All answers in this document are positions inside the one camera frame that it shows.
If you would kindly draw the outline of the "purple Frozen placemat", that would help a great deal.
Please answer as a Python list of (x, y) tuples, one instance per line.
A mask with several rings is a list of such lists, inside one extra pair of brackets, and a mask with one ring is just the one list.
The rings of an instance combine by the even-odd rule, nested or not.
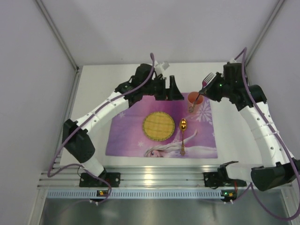
[[(179, 101), (156, 101), (153, 96), (144, 96), (134, 106), (119, 113), (112, 119), (105, 154), (116, 157), (217, 158), (210, 101), (204, 98), (200, 109), (191, 114), (188, 112), (188, 93), (183, 96), (185, 99)], [(142, 130), (145, 117), (157, 111), (169, 114), (175, 122), (173, 135), (161, 142), (149, 139)], [(181, 119), (187, 121), (184, 156), (180, 154)]]

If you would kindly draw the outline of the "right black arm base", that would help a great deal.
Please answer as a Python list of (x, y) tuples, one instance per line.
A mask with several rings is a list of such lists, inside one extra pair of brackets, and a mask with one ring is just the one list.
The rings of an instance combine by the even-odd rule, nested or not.
[(230, 179), (228, 177), (226, 167), (229, 164), (237, 163), (237, 161), (231, 161), (229, 163), (224, 163), (217, 168), (216, 172), (204, 172), (204, 184), (205, 187), (212, 189), (217, 189), (219, 187), (245, 187), (247, 183), (239, 179)]

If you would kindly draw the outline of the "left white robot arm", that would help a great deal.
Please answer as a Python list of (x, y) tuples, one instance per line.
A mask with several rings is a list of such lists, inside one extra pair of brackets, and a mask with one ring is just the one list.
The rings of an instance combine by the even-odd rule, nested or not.
[(86, 171), (96, 177), (104, 174), (105, 168), (95, 156), (92, 135), (113, 117), (133, 106), (143, 96), (154, 96), (158, 101), (183, 100), (173, 75), (169, 77), (169, 87), (165, 86), (164, 72), (168, 67), (167, 62), (141, 64), (135, 74), (119, 84), (102, 104), (75, 121), (68, 119), (64, 122), (62, 146)]

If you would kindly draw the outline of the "yellow round woven coaster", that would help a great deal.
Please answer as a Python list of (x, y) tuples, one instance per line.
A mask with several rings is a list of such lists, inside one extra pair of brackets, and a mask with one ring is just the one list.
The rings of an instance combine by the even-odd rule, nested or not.
[(175, 131), (173, 118), (161, 111), (152, 112), (142, 123), (144, 134), (151, 140), (161, 142), (169, 139)]

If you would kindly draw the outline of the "gold fork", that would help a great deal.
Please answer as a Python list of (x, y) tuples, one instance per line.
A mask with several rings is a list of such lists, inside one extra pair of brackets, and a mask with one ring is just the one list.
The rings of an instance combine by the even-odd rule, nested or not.
[(187, 121), (186, 121), (186, 119), (181, 119), (181, 120), (180, 120), (179, 128), (180, 128), (180, 131), (181, 131), (181, 134), (182, 134), (182, 141), (181, 141), (181, 151), (180, 151), (180, 154), (181, 154), (182, 156), (184, 156), (184, 155), (185, 155), (184, 132), (185, 132), (186, 129), (187, 129)]

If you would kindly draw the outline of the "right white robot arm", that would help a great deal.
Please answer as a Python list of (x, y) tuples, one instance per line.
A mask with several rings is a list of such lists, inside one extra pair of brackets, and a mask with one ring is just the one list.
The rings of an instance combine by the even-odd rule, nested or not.
[(241, 63), (227, 63), (223, 73), (209, 73), (202, 82), (204, 96), (220, 102), (228, 98), (250, 128), (262, 157), (261, 164), (231, 161), (220, 165), (223, 182), (252, 182), (260, 191), (293, 182), (296, 175), (279, 143), (279, 133), (269, 112), (267, 98), (259, 85), (245, 87)]

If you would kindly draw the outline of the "pink plastic cup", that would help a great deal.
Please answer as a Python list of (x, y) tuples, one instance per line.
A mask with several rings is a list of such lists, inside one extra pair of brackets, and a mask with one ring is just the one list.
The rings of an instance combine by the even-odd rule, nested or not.
[(200, 109), (200, 106), (204, 101), (204, 97), (198, 92), (190, 92), (188, 94), (187, 101), (188, 101), (188, 112), (193, 114)]

